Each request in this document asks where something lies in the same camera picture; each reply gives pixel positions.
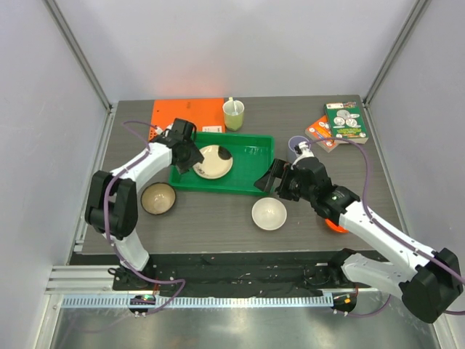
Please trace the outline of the cream plate with black mark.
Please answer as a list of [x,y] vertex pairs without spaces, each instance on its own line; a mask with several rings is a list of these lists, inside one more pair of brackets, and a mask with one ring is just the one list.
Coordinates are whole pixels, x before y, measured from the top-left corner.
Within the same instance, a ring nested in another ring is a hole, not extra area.
[[193,166],[193,171],[207,180],[224,177],[233,167],[231,152],[221,145],[207,145],[200,149],[203,161]]

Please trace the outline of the white bowl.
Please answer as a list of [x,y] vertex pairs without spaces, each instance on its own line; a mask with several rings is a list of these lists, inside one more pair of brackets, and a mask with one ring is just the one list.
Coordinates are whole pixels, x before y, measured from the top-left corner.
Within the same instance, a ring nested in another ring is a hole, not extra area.
[[282,202],[275,198],[261,198],[251,209],[255,225],[262,230],[277,230],[287,220],[287,210]]

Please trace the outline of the dark brown bowl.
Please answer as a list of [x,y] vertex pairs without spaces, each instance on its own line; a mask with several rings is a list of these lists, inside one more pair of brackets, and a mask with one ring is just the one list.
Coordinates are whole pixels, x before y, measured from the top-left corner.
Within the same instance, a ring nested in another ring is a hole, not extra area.
[[147,186],[141,195],[142,208],[152,215],[167,213],[174,206],[176,200],[175,189],[165,182],[157,182]]

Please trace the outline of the orange bowl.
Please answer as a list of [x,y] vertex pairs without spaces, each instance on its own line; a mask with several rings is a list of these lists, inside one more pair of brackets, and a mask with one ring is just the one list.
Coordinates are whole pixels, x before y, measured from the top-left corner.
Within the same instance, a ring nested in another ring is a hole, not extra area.
[[331,222],[329,219],[325,219],[326,225],[336,233],[348,233],[348,230],[344,229],[343,227]]

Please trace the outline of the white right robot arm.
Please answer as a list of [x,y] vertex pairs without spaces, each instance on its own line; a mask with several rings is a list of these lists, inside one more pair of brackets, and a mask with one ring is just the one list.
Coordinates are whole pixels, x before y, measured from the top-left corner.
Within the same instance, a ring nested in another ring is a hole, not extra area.
[[435,251],[390,225],[348,188],[334,185],[325,166],[313,156],[294,164],[275,159],[255,183],[289,201],[308,201],[315,213],[354,233],[387,259],[377,262],[344,249],[333,258],[329,281],[337,287],[349,282],[377,288],[399,298],[419,320],[432,324],[462,294],[464,278],[457,256],[447,248]]

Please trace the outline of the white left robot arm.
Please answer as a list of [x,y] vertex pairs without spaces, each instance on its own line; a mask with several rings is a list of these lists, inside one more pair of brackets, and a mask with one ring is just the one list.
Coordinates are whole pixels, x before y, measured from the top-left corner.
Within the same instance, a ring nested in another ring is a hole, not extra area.
[[195,144],[194,123],[175,119],[155,130],[151,139],[142,138],[145,146],[133,159],[111,171],[92,175],[84,219],[101,233],[120,260],[130,270],[129,280],[140,290],[149,289],[155,280],[153,262],[136,231],[139,218],[138,193],[160,171],[175,167],[180,174],[203,161]]

